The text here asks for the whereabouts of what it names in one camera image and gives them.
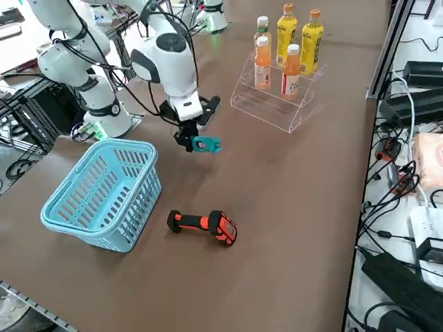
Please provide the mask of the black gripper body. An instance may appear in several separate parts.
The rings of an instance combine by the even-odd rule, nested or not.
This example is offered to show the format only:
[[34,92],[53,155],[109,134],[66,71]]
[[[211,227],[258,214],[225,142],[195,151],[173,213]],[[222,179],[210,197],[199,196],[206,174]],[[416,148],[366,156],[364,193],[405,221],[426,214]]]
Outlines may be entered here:
[[[194,122],[198,130],[205,130],[209,122],[211,121],[211,118],[215,115],[217,107],[221,102],[221,98],[215,95],[212,96],[211,99],[209,100],[204,97],[200,97],[199,100],[202,105],[203,114],[197,118],[187,120],[187,122]],[[176,113],[176,111],[172,109],[172,107],[168,104],[167,101],[164,101],[160,105],[159,112],[164,118],[171,120],[175,123],[183,122],[182,120],[179,119],[178,114]]]

